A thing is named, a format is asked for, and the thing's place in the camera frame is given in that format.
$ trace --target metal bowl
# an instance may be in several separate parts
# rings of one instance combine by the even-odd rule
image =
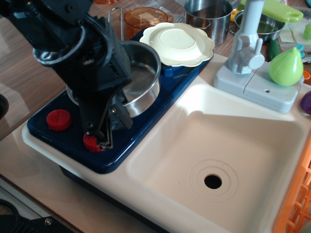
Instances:
[[[243,12],[238,12],[234,17],[234,22],[238,29],[241,27]],[[280,36],[281,29],[285,26],[285,23],[277,21],[271,17],[261,15],[257,33],[258,37],[262,38],[264,44],[268,44],[271,40],[276,40]]]
[[[149,108],[160,92],[161,61],[157,52],[149,45],[138,41],[122,41],[121,44],[130,60],[132,78],[132,81],[123,88],[127,99],[123,105],[130,117],[134,118]],[[68,86],[67,94],[79,105]]]

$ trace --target wooden table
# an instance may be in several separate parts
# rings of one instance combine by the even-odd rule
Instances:
[[[119,0],[111,5],[93,4],[90,13],[107,17],[113,7],[122,6],[127,9],[144,2],[146,0]],[[182,6],[175,1],[158,2],[172,13],[183,15]],[[308,7],[304,0],[289,0],[289,3],[292,6]],[[111,23],[120,35],[118,15],[119,12],[113,13]],[[228,57],[233,38],[229,33],[226,42],[214,49],[215,53]],[[263,46],[262,53],[266,54],[266,50],[267,47]],[[305,65],[305,69],[311,71],[309,65]],[[64,177],[58,165],[22,142],[19,126],[64,90],[64,82],[52,69],[42,66],[34,59],[32,47],[26,39],[7,19],[1,18],[0,93],[9,100],[10,109],[5,118],[0,120],[0,174],[42,203],[54,215],[79,229],[77,231],[154,232]]]

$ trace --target faucet handle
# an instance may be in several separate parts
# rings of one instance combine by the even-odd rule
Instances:
[[[245,64],[250,69],[258,69],[264,63],[264,56],[260,53],[262,46],[262,39],[259,38],[256,42],[255,48],[246,47],[241,50],[240,56],[243,58]]]
[[[257,40],[257,42],[256,42],[256,45],[255,45],[255,51],[254,51],[255,55],[259,55],[260,54],[262,43],[263,43],[263,39],[259,38]]]

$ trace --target toy sink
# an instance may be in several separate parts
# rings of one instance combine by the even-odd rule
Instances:
[[[269,233],[303,153],[311,118],[213,87],[214,55],[114,171],[99,174],[22,129],[24,141],[171,233]]]

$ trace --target orange plastic crate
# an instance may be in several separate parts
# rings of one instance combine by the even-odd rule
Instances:
[[[274,233],[298,233],[311,220],[311,133],[274,225]]]

